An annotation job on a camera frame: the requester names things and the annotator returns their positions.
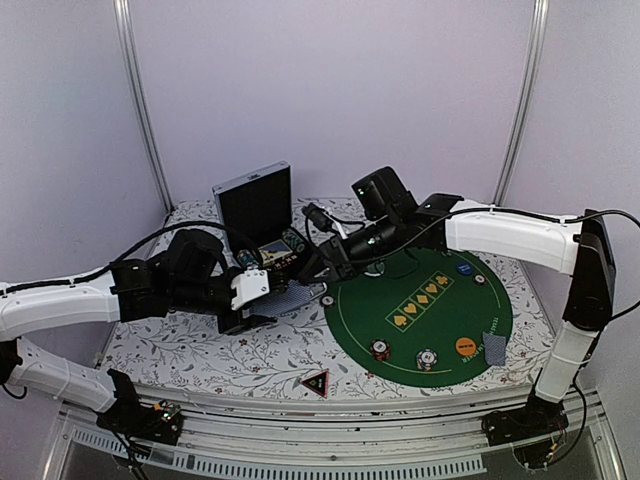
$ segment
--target metal frame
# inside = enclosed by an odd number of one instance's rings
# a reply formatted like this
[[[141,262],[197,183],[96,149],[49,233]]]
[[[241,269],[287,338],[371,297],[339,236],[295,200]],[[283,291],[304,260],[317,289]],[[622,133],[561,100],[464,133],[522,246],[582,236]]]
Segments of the metal frame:
[[[120,46],[124,58],[125,67],[127,69],[129,85],[133,96],[136,113],[138,115],[138,123],[142,132],[142,139],[147,151],[147,157],[151,166],[151,173],[158,189],[158,194],[162,200],[162,204],[167,213],[170,213],[175,205],[169,191],[169,184],[162,168],[158,146],[151,128],[151,117],[147,108],[144,90],[142,88],[142,77],[140,75],[140,65],[138,64],[138,55],[136,53],[135,41],[133,38],[133,27],[131,24],[131,13],[129,11],[129,0],[114,0],[113,2],[116,13],[116,23],[118,25],[118,35],[120,37]]]
[[[527,114],[529,113],[529,106],[531,104],[531,97],[533,95],[533,87],[538,74],[538,65],[540,64],[540,57],[542,55],[548,10],[549,0],[535,0],[531,32],[529,34],[526,67],[524,78],[522,79],[522,88],[520,90],[520,100],[518,101],[518,108],[511,127],[511,135],[509,137],[504,164],[502,165],[498,185],[493,196],[493,203],[496,205],[502,205],[504,203],[515,170],[516,160],[520,151],[520,144],[522,143],[522,136],[527,121]]]
[[[165,389],[147,389],[155,394]],[[380,472],[395,472],[395,478],[458,478],[460,465],[480,459],[482,454],[511,449],[528,441],[489,447],[480,429],[480,418],[495,409],[521,405],[526,389],[513,389],[510,398],[499,400],[482,393],[466,398],[435,398],[389,401],[387,410],[372,412],[372,402],[341,402],[340,408],[317,407],[325,402],[306,402],[306,412],[288,411],[289,402],[263,401],[235,409],[223,396],[206,396],[207,404],[184,404],[184,433],[177,447],[155,444],[147,463],[214,478],[277,478],[319,480],[333,478],[384,478]],[[586,433],[606,480],[625,479],[605,412],[594,390],[587,392],[589,406]],[[565,400],[570,431],[579,428],[582,401],[576,393]],[[109,432],[95,426],[95,415],[64,406],[58,420],[58,441],[45,479],[57,480],[70,442],[122,456]],[[431,472],[416,476],[427,467]]]

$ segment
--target poker table mat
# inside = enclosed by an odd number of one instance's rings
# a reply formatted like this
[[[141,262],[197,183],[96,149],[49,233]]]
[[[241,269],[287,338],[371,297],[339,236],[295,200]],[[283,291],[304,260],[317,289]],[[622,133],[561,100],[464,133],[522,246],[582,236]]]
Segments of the poker table mat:
[[[511,301],[500,279],[470,253],[444,255],[429,250],[404,252],[386,259],[379,277],[360,277],[333,284],[335,300],[325,309],[329,329],[344,351],[370,373],[414,387],[445,387],[470,380],[489,368],[484,332],[509,339]],[[457,271],[468,263],[472,275]],[[478,285],[474,276],[487,282]],[[460,338],[476,344],[472,355],[456,349]],[[391,358],[375,360],[375,340],[390,345]],[[417,367],[416,356],[430,349],[438,356],[430,371]]]

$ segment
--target black device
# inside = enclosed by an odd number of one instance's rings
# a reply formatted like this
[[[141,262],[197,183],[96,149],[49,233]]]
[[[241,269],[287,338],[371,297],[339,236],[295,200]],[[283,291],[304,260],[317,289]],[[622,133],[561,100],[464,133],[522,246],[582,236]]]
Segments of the black device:
[[[287,162],[247,173],[213,187],[221,223],[233,227],[258,246],[279,240],[291,226],[291,167]],[[235,257],[245,246],[225,235]]]
[[[118,295],[120,321],[164,317],[171,310],[216,315],[220,333],[239,333],[272,318],[232,310],[231,286],[242,269],[228,266],[224,246],[214,235],[198,229],[176,232],[169,247],[149,260],[124,260],[111,264]],[[211,276],[216,265],[222,274]],[[271,275],[272,291],[282,291],[285,279]]]
[[[335,235],[323,242],[301,270],[299,280],[332,282],[354,278],[367,269],[371,263],[367,263],[368,259],[405,245],[464,200],[459,195],[437,193],[418,205],[391,167],[376,170],[354,183],[352,188],[364,207],[365,216],[375,223],[353,232],[346,239]],[[321,223],[315,209],[305,212],[310,220],[315,220],[316,226]],[[447,251],[444,222],[418,236],[408,246]]]
[[[294,275],[311,256],[307,240],[291,225],[291,167],[287,162],[217,185],[213,194],[222,223],[259,245],[267,270]],[[237,239],[225,235],[225,241],[240,266],[257,264]]]

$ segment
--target metal pole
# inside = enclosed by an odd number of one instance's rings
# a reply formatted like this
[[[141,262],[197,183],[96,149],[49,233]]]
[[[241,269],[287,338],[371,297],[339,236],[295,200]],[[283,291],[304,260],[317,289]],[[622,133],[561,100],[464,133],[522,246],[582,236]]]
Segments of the metal pole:
[[[173,208],[173,200],[167,178],[162,168],[160,155],[158,154],[158,146],[156,145],[153,129],[151,128],[151,118],[147,109],[147,102],[142,88],[142,77],[140,76],[140,66],[138,65],[138,57],[133,38],[133,28],[131,26],[131,13],[129,11],[129,0],[114,0],[116,11],[116,23],[118,25],[118,35],[120,37],[120,46],[124,58],[125,67],[129,78],[129,85],[133,96],[133,102],[138,115],[138,123],[142,132],[147,157],[151,166],[151,172],[158,189],[158,194],[162,200],[167,213]]]
[[[511,177],[520,151],[520,144],[524,134],[524,128],[529,113],[529,105],[533,94],[533,87],[538,73],[538,65],[542,55],[544,43],[544,31],[547,24],[547,12],[549,10],[549,0],[536,0],[533,9],[533,20],[531,23],[531,33],[529,35],[529,49],[527,62],[520,90],[520,100],[518,109],[511,127],[511,136],[507,146],[507,153],[500,172],[500,179],[493,196],[493,203],[502,205],[507,196],[507,190],[511,182]]]

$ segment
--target triangle sticker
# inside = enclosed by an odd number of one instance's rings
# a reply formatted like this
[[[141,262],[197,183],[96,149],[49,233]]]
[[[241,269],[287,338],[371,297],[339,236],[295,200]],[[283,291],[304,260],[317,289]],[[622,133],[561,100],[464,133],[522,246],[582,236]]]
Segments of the triangle sticker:
[[[327,394],[329,393],[329,371],[325,370],[324,372],[320,372],[313,377],[302,380],[300,383],[313,393],[327,398]]]

